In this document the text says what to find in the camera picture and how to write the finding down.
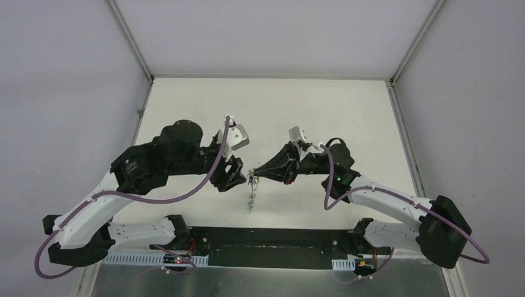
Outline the grey perforated key organizer plate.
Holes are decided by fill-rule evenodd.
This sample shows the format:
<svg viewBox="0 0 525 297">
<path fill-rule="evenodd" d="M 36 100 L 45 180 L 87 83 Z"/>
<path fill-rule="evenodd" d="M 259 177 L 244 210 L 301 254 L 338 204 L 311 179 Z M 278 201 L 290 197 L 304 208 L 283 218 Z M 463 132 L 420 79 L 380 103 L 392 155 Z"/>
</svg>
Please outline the grey perforated key organizer plate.
<svg viewBox="0 0 525 297">
<path fill-rule="evenodd" d="M 249 183 L 249 176 L 254 176 L 254 183 L 253 184 Z M 253 208 L 254 208 L 255 198 L 256 198 L 256 191 L 257 191 L 258 186 L 259 186 L 259 177 L 255 175 L 255 169 L 250 169 L 248 171 L 248 186 L 250 188 L 250 193 L 249 193 L 249 196 L 248 196 L 248 206 L 247 206 L 247 208 L 248 208 L 249 213 L 252 213 Z"/>
</svg>

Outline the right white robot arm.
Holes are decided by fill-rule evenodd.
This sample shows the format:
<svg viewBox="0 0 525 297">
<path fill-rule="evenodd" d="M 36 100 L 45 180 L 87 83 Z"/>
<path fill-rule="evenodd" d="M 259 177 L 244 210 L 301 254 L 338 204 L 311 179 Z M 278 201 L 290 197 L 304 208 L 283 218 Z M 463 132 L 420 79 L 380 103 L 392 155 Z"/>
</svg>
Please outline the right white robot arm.
<svg viewBox="0 0 525 297">
<path fill-rule="evenodd" d="M 329 139 L 319 152 L 309 152 L 311 147 L 302 141 L 290 141 L 273 158 L 254 169 L 253 175 L 289 185 L 299 175 L 326 174 L 321 183 L 326 211 L 343 202 L 395 219 L 394 223 L 373 218 L 358 222 L 351 243 L 361 254 L 373 248 L 409 249 L 421 252 L 446 269 L 455 267 L 463 257 L 472 230 L 451 199 L 409 196 L 374 182 L 353 170 L 355 161 L 341 138 Z"/>
</svg>

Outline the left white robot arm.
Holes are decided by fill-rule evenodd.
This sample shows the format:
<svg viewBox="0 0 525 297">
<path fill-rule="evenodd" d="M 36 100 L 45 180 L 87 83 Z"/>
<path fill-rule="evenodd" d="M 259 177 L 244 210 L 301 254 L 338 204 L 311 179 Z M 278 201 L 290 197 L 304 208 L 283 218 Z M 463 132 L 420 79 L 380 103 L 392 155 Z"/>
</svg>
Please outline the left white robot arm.
<svg viewBox="0 0 525 297">
<path fill-rule="evenodd" d="M 195 195 L 192 189 L 176 198 L 148 197 L 150 191 L 166 186 L 171 176 L 203 175 L 203 183 L 219 192 L 245 183 L 242 160 L 233 154 L 249 144 L 245 128 L 225 118 L 208 146 L 201 145 L 202 137 L 200 125 L 183 119 L 164 127 L 150 142 L 127 148 L 74 209 L 43 219 L 49 237 L 43 247 L 50 262 L 86 267 L 120 249 L 184 249 L 190 232 L 181 215 L 150 223 L 116 223 L 113 218 L 132 202 L 166 205 Z"/>
</svg>

